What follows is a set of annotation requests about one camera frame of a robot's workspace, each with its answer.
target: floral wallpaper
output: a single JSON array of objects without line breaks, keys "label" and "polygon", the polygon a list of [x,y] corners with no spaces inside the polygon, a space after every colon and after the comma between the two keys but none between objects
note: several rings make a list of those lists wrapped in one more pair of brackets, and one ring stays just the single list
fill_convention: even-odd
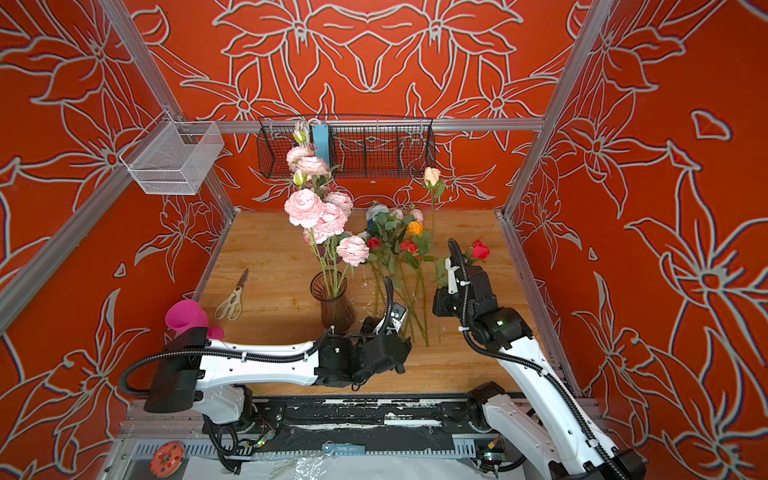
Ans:
[{"label": "floral wallpaper", "polygon": [[768,478],[767,38],[761,2],[615,2],[513,215],[648,478]]},{"label": "floral wallpaper", "polygon": [[[126,0],[186,116],[277,114],[529,118],[545,112],[588,0],[196,4]],[[440,134],[450,207],[493,208],[532,132]],[[216,171],[235,205],[281,208],[288,181],[258,173],[257,139],[227,135]],[[340,180],[356,207],[426,201],[417,180]]]},{"label": "floral wallpaper", "polygon": [[[2,288],[160,108],[91,0],[3,2],[0,84]],[[97,476],[129,402],[120,372],[162,347],[224,223],[207,187],[128,187],[0,336],[0,478]]]}]

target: black wire basket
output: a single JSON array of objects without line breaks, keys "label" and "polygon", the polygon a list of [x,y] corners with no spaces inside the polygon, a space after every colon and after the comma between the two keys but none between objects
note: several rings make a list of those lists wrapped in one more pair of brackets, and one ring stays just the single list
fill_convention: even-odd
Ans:
[{"label": "black wire basket", "polygon": [[267,178],[290,177],[286,155],[298,145],[294,122],[318,118],[328,125],[330,166],[336,178],[410,178],[436,167],[431,118],[334,114],[261,117],[257,135],[259,173]]}]

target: brown glass vase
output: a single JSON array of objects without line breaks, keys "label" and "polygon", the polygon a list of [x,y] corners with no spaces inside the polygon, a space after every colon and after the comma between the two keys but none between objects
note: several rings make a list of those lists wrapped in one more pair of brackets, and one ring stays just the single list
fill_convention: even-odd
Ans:
[{"label": "brown glass vase", "polygon": [[[326,279],[331,283],[334,275],[339,282],[337,295],[333,295],[333,289],[329,288],[330,285],[326,285]],[[343,278],[341,272],[334,273],[332,270],[326,270],[325,277],[323,272],[318,273],[310,283],[312,296],[320,302],[320,322],[327,329],[333,326],[338,333],[346,332],[355,322],[355,312],[352,303],[346,298],[346,288],[346,278]]]}]

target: scissors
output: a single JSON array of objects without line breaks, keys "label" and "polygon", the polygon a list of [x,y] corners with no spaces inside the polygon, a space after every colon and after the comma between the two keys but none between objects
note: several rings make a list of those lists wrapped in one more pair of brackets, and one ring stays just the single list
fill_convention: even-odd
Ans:
[{"label": "scissors", "polygon": [[237,282],[237,285],[235,286],[235,290],[232,290],[232,293],[230,294],[229,298],[224,300],[221,303],[221,305],[219,305],[216,308],[216,311],[214,312],[214,317],[216,317],[217,320],[221,320],[225,317],[230,320],[237,320],[237,318],[243,312],[243,303],[241,299],[243,295],[243,285],[245,285],[245,281],[247,279],[248,279],[248,269],[245,269],[245,271],[243,272],[243,276],[240,278],[240,281]]}]

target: wood grain surface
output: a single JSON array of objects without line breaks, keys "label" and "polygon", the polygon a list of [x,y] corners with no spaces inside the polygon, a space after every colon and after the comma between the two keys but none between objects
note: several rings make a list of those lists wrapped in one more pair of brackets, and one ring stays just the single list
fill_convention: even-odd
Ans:
[{"label": "wood grain surface", "polygon": [[[425,211],[425,215],[425,223],[429,227],[429,212]],[[442,210],[436,214],[435,222],[438,255],[448,254],[447,241],[450,237],[455,238],[464,250],[478,238],[488,245],[491,256],[481,265],[490,276],[499,305],[515,308],[538,338],[495,212]],[[358,233],[365,223],[364,212],[356,211],[350,217],[347,229]],[[215,320],[214,310],[232,292],[246,268],[250,273],[243,288],[243,314],[234,321]],[[310,294],[310,281],[319,270],[317,258],[303,243],[301,228],[291,225],[285,213],[243,212],[237,214],[200,304],[208,312],[211,324],[224,329],[225,341],[273,345],[313,340],[323,332],[319,303]],[[426,263],[424,271],[429,284],[434,280],[432,264]],[[358,318],[350,331],[359,331],[362,320],[374,314],[376,281],[371,267],[361,266],[349,282],[347,295]],[[406,362],[406,373],[387,372],[373,376],[360,393],[466,392],[489,381],[497,382],[508,391],[519,391],[495,360],[470,350],[458,332],[457,319],[438,320],[432,315],[433,295],[434,286],[427,293],[430,346],[425,346],[416,330],[413,350]],[[349,389],[288,383],[252,384],[250,388],[255,396],[351,393]]]}]

